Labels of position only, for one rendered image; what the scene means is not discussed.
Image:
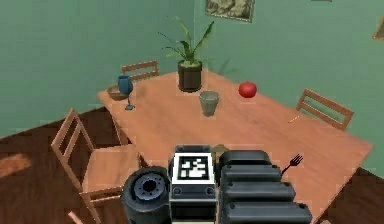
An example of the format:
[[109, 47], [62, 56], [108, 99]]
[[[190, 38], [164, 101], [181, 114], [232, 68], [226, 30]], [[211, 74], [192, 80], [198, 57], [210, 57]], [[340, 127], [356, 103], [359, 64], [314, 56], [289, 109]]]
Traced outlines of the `wooden dining table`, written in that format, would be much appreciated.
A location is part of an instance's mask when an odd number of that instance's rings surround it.
[[303, 160], [284, 175], [296, 199], [315, 219], [338, 195], [372, 149], [371, 144], [317, 119], [256, 95], [244, 99], [236, 83], [206, 71], [203, 86], [220, 95], [216, 112], [203, 115], [196, 93], [183, 93], [174, 73], [135, 83], [131, 102], [99, 99], [121, 130], [151, 165], [166, 166], [178, 145], [223, 144], [230, 149], [261, 149], [274, 164], [285, 168], [297, 154]]

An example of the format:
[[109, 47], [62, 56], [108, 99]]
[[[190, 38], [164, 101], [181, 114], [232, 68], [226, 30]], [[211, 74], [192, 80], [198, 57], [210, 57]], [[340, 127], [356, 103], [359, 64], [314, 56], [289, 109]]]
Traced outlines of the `brown wooden bowl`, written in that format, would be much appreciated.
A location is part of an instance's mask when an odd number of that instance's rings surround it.
[[118, 85], [111, 85], [106, 89], [109, 97], [115, 101], [121, 101], [127, 98], [127, 96], [120, 92]]

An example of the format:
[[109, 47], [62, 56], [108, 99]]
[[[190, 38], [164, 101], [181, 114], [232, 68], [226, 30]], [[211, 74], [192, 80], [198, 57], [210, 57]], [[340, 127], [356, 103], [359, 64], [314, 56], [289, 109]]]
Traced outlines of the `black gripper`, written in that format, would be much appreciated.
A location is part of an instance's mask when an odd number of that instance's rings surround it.
[[171, 224], [169, 185], [164, 167], [151, 166], [131, 174], [120, 197], [128, 224]]

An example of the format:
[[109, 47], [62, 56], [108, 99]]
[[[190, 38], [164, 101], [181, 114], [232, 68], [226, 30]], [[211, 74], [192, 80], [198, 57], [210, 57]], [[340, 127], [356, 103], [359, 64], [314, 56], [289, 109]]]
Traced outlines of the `green plant in brown pot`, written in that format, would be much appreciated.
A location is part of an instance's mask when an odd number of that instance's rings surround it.
[[202, 37], [194, 44], [191, 33], [185, 23], [179, 17], [175, 17], [174, 20], [180, 25], [185, 39], [173, 40], [161, 32], [159, 32], [159, 35], [170, 42], [170, 46], [165, 46], [165, 49], [168, 50], [167, 56], [171, 57], [176, 55], [180, 58], [177, 63], [178, 88], [182, 92], [197, 92], [202, 87], [202, 69], [204, 62], [203, 58], [198, 57], [198, 53], [211, 35], [215, 22], [212, 21], [207, 26]]

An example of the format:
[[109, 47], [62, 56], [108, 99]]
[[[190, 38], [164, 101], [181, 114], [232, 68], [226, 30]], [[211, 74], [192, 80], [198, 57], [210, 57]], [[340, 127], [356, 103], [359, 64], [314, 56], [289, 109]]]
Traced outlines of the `blue goblet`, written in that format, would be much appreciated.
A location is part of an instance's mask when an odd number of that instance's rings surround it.
[[118, 77], [118, 88], [119, 91], [127, 97], [128, 104], [126, 105], [126, 110], [133, 110], [134, 106], [130, 101], [130, 94], [133, 91], [133, 83], [131, 78], [127, 75], [121, 75]]

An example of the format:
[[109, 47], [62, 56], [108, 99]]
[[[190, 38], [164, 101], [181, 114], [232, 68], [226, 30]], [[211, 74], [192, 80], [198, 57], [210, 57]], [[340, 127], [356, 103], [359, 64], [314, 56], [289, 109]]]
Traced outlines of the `wooden chair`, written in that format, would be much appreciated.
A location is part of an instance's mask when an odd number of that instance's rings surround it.
[[[83, 178], [77, 177], [70, 166], [70, 157], [80, 136], [84, 137], [90, 153]], [[96, 206], [118, 199], [127, 178], [139, 169], [140, 153], [136, 147], [133, 144], [122, 144], [96, 149], [79, 115], [71, 108], [51, 143], [51, 149], [96, 224], [102, 224]]]
[[158, 63], [152, 60], [124, 65], [121, 67], [121, 74], [128, 76], [133, 82], [150, 79], [159, 75]]
[[346, 130], [354, 115], [351, 109], [308, 88], [303, 90], [296, 110], [303, 110], [342, 131]]

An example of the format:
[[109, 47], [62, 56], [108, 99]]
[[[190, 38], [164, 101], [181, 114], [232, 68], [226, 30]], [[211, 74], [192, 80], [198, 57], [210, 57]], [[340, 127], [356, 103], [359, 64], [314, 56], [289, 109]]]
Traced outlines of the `red apple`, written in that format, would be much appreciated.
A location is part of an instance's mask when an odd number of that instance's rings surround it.
[[245, 81], [239, 85], [238, 93], [243, 98], [253, 98], [257, 93], [257, 86], [255, 83]]

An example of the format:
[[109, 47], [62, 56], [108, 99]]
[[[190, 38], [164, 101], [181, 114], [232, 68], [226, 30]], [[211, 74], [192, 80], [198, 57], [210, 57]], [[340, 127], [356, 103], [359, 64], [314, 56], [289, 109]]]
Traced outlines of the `black fork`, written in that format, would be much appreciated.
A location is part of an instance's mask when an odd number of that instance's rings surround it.
[[284, 174], [290, 167], [298, 166], [302, 160], [303, 160], [303, 156], [300, 154], [297, 154], [294, 158], [290, 160], [289, 165], [282, 170], [281, 174]]

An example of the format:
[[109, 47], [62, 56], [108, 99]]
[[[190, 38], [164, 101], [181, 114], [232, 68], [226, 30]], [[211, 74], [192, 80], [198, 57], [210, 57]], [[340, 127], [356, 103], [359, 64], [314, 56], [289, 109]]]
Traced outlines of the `framed wall picture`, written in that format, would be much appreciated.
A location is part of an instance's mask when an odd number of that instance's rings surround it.
[[206, 0], [207, 15], [251, 22], [255, 0]]

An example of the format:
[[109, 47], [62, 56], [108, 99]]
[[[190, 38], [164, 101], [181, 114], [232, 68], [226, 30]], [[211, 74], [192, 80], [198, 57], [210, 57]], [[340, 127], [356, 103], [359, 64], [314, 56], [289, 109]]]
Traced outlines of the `grey cup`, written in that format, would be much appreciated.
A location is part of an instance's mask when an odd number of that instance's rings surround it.
[[213, 116], [219, 103], [219, 93], [216, 91], [202, 91], [199, 101], [204, 116]]

